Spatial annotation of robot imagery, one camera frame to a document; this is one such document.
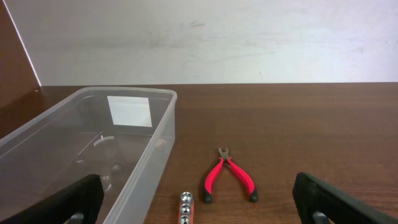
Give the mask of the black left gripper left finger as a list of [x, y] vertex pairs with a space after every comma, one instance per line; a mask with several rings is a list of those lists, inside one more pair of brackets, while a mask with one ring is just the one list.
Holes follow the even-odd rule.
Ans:
[[90, 174], [1, 223], [95, 223], [103, 199], [101, 177]]

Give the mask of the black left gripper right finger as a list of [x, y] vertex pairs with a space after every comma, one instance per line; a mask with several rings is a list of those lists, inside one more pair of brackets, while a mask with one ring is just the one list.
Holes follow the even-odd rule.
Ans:
[[396, 218], [306, 172], [296, 175], [292, 195], [302, 223], [397, 224]]

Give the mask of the clear plastic container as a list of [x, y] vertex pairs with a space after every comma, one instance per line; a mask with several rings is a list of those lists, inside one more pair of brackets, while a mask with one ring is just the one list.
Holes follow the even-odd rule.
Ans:
[[97, 174], [98, 223], [143, 223], [175, 142], [176, 92], [88, 87], [1, 139], [1, 218]]

